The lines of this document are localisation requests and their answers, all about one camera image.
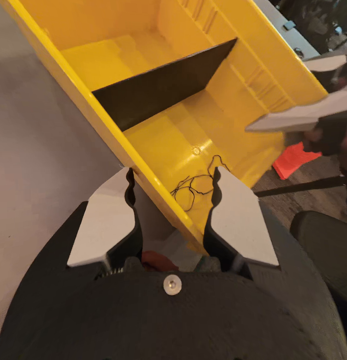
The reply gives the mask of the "white side table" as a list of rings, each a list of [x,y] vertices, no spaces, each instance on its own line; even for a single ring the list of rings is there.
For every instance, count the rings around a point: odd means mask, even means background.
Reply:
[[[289,30],[284,27],[289,22],[288,19],[270,1],[255,0],[254,2],[298,57],[306,61],[320,56],[319,52],[299,33],[296,27]]]

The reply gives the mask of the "black office chair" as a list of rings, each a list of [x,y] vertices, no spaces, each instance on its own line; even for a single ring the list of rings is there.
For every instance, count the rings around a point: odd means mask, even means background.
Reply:
[[[290,232],[334,297],[347,304],[347,223],[316,211],[297,213]]]

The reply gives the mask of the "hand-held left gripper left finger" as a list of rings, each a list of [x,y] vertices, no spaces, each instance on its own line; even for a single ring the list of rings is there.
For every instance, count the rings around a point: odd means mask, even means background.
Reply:
[[[90,196],[67,266],[122,268],[127,258],[140,259],[143,236],[134,186],[133,169],[122,168]]]

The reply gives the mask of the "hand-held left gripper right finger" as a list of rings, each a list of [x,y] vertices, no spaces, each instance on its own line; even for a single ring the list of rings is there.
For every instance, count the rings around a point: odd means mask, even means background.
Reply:
[[[222,166],[215,168],[212,208],[204,228],[204,249],[218,258],[223,272],[241,272],[248,264],[279,268],[260,201]]]

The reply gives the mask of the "black bin divider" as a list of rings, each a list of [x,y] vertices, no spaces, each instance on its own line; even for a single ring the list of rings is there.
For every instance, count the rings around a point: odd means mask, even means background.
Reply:
[[[93,91],[124,132],[204,90],[237,38]]]

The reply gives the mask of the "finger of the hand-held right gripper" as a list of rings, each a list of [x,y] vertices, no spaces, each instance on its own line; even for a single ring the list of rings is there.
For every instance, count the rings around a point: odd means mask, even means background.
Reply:
[[[328,94],[322,100],[295,106],[281,112],[268,113],[246,126],[246,132],[295,132],[311,130],[319,119],[347,119],[347,90]]]
[[[347,64],[347,55],[317,57],[303,62],[311,72],[332,72]]]

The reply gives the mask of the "orange traffic cone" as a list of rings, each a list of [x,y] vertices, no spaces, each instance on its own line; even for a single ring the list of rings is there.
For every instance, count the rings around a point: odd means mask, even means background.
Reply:
[[[303,142],[288,146],[275,160],[272,167],[279,179],[288,179],[302,165],[322,156],[321,152],[309,152],[304,150]]]

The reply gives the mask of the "black thread tangle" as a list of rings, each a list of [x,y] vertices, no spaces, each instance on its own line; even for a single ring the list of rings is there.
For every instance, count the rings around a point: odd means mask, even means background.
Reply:
[[[170,191],[170,195],[185,213],[190,212],[195,203],[201,200],[202,197],[213,193],[213,178],[217,167],[223,167],[229,173],[231,172],[223,162],[221,155],[215,154],[204,172],[197,175],[187,175]]]

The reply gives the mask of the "yellow plastic bin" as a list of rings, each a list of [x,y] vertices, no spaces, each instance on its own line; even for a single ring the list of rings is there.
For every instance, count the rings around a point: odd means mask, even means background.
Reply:
[[[270,112],[321,101],[324,87],[253,1],[0,1],[38,58],[191,248],[204,254],[210,195],[180,190],[222,162],[252,187],[284,150],[249,133]],[[120,130],[99,103],[108,85],[236,39],[207,87]]]

